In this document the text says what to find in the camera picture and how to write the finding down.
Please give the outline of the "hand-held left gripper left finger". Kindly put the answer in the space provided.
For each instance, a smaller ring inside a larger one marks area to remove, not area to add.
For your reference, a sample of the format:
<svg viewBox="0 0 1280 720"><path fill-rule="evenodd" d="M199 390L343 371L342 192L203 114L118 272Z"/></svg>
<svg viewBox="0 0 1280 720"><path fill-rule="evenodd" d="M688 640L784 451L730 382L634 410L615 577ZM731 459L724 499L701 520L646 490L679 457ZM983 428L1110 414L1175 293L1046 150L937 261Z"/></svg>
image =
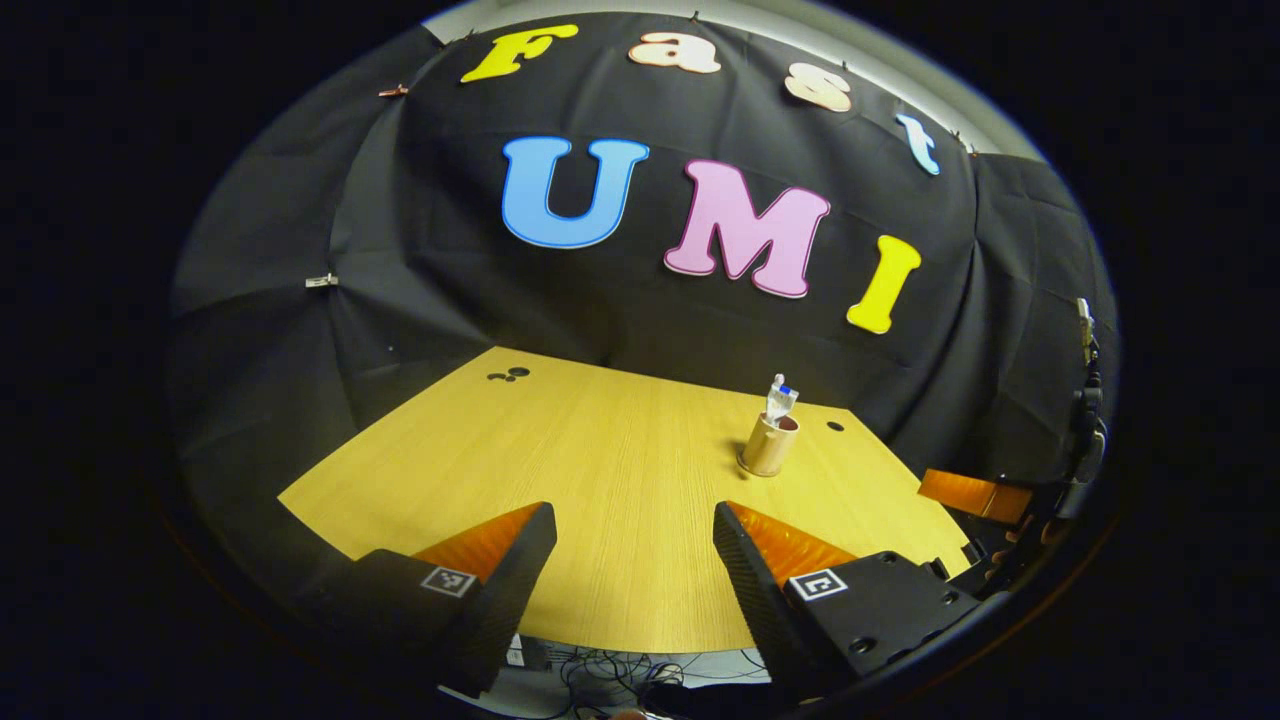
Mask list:
<svg viewBox="0 0 1280 720"><path fill-rule="evenodd" d="M344 559L303 588L300 609L362 679L477 697L506 664L556 544L553 505L534 502L416 553Z"/></svg>

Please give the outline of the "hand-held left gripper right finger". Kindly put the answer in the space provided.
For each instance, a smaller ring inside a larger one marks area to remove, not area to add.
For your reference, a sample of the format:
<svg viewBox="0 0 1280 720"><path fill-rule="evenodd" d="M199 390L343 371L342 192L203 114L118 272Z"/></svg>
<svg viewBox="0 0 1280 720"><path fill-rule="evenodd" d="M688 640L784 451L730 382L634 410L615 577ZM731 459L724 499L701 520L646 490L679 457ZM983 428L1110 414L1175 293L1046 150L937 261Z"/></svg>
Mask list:
<svg viewBox="0 0 1280 720"><path fill-rule="evenodd" d="M852 556L733 501L716 505L713 542L771 682L790 701L904 664L980 605L928 562Z"/></svg>

